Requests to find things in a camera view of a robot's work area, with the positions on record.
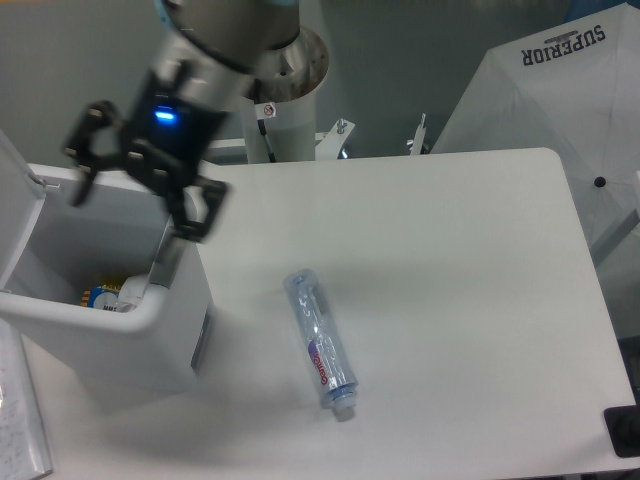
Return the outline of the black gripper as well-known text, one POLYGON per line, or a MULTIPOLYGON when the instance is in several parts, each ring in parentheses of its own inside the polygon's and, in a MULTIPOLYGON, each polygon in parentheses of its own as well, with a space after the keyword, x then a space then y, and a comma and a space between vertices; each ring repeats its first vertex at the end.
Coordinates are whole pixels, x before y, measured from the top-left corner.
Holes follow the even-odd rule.
POLYGON ((80 207, 87 201, 99 173, 126 171, 155 194, 165 195, 174 237, 202 242, 214 228, 229 185, 198 175, 199 164, 227 116, 179 98, 153 72, 125 123, 111 101, 88 104, 61 147, 80 177, 70 204, 80 207), (122 129, 122 150, 95 153, 98 134, 109 129, 116 131, 116 139, 122 129), (185 188, 190 185, 200 190, 205 203, 202 221, 187 215, 185 188))

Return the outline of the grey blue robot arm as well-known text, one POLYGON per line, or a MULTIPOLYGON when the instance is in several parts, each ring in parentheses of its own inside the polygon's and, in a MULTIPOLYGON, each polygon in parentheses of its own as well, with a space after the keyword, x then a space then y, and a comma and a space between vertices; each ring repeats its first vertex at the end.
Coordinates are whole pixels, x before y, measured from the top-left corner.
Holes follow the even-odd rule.
POLYGON ((176 238, 200 242, 229 187, 199 166, 263 55, 300 30, 296 1, 158 1, 167 32, 133 101, 120 115, 108 100, 86 106, 62 151, 82 180, 83 205, 99 173, 126 172, 164 200, 176 238))

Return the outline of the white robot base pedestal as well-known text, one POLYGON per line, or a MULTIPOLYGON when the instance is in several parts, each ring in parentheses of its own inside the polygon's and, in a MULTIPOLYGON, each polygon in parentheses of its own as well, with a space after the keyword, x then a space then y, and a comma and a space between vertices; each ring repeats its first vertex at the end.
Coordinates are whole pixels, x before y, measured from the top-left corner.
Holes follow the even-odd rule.
POLYGON ((250 164, 315 158, 316 95, 328 67, 325 43, 305 26, 290 44, 264 53, 238 103, 250 164))

